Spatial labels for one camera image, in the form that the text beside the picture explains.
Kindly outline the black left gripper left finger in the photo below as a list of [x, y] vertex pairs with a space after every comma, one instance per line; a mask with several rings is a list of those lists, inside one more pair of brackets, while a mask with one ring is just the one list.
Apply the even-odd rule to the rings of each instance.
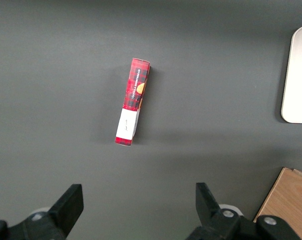
[[47, 211], [37, 211], [26, 218], [24, 239], [66, 239], [83, 209], [82, 185], [72, 184]]

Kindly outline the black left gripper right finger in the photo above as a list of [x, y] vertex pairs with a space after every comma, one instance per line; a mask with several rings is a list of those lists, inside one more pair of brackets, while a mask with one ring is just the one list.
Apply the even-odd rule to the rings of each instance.
[[192, 240], [254, 240], [254, 223], [230, 208], [221, 208], [205, 183], [197, 183], [195, 189], [196, 211], [201, 226], [189, 235]]

